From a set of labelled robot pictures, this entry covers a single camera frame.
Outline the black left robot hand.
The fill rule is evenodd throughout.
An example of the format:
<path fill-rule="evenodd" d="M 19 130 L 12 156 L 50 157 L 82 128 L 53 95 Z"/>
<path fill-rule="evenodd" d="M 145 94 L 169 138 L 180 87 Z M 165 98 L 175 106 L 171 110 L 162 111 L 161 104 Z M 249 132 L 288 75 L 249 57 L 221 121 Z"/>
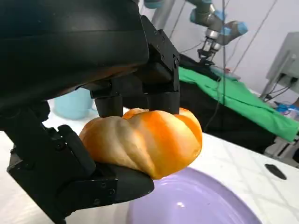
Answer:
<path fill-rule="evenodd" d="M 3 0 L 0 129 L 14 143 L 8 173 L 56 224 L 71 213 L 154 190 L 152 179 L 96 163 L 67 125 L 46 128 L 48 100 L 79 87 L 98 114 L 121 116 L 121 81 L 136 75 L 150 110 L 179 112 L 179 54 L 136 0 Z"/>

